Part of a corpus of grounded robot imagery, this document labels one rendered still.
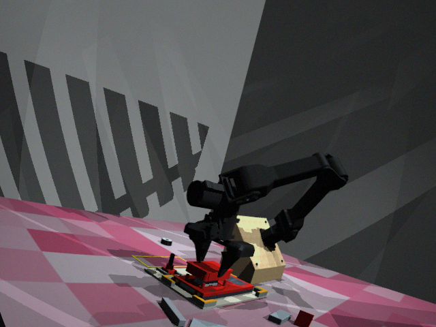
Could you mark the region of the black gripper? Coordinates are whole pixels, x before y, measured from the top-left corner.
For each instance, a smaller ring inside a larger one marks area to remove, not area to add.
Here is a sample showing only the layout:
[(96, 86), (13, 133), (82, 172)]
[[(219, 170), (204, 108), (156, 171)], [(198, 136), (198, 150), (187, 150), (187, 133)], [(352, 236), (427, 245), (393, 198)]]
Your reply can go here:
[[(219, 269), (218, 277), (222, 277), (223, 274), (241, 257), (253, 257), (254, 245), (249, 244), (245, 241), (233, 241), (235, 235), (232, 234), (234, 229), (234, 224), (239, 222), (236, 218), (237, 215), (225, 213), (218, 210), (213, 210), (213, 213), (209, 212), (212, 220), (216, 217), (220, 218), (223, 227), (223, 238), (215, 238), (213, 240), (208, 240), (206, 243), (198, 243), (194, 240), (194, 246), (196, 248), (196, 259), (197, 262), (204, 261), (204, 258), (209, 250), (211, 241), (218, 244), (226, 246), (226, 251), (222, 251), (223, 256), (222, 263)], [(221, 241), (222, 240), (222, 241)]]

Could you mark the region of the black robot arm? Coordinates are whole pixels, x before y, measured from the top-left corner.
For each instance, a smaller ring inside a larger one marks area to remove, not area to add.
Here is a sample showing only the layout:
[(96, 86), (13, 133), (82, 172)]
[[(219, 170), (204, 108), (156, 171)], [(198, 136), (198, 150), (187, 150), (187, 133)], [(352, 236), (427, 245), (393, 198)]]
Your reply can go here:
[[(219, 175), (220, 181), (192, 181), (187, 189), (187, 201), (191, 206), (208, 208), (237, 215), (240, 206), (263, 198), (276, 188), (317, 176), (306, 194), (292, 207), (283, 209), (275, 218), (275, 225), (260, 229), (264, 246), (276, 248), (275, 243), (285, 243), (296, 238), (303, 227), (305, 217), (329, 191), (339, 190), (349, 180), (338, 157), (317, 152), (276, 166), (260, 164), (241, 166)], [(230, 178), (234, 179), (235, 187)], [(209, 239), (223, 238), (220, 218), (204, 219), (188, 227), (190, 240), (206, 243)]]

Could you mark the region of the small black toy tyre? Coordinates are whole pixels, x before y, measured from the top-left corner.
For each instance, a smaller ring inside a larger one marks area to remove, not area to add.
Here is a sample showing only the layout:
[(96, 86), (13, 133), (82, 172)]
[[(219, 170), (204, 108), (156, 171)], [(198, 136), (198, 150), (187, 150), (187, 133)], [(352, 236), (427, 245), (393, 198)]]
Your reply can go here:
[(161, 238), (161, 243), (164, 245), (172, 246), (172, 240), (168, 238)]

